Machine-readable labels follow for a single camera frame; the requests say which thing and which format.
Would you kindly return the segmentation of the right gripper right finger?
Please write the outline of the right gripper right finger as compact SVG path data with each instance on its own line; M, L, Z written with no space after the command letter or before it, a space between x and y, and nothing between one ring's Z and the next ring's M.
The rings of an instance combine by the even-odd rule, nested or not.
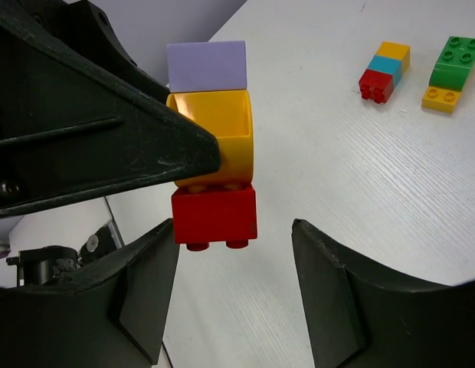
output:
M407 275L304 219L292 243L315 366L475 367L475 280Z

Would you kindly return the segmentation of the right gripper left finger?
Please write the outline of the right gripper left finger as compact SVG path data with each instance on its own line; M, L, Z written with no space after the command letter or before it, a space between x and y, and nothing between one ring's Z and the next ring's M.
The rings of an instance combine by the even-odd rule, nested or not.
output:
M178 258L167 219L44 285L0 287L0 367L156 365Z

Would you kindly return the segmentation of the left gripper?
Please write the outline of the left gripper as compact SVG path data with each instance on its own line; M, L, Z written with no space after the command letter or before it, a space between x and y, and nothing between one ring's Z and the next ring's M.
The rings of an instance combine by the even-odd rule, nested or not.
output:
M214 172L168 95L94 3L0 1L0 219Z

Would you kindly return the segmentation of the lilac yellow red brick stack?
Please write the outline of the lilac yellow red brick stack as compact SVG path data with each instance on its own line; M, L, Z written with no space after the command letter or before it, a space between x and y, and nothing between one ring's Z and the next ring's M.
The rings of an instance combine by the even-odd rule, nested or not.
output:
M174 238L189 251L214 242L245 248L257 238L254 125L244 41L167 46L166 105L210 133L218 168L176 181Z

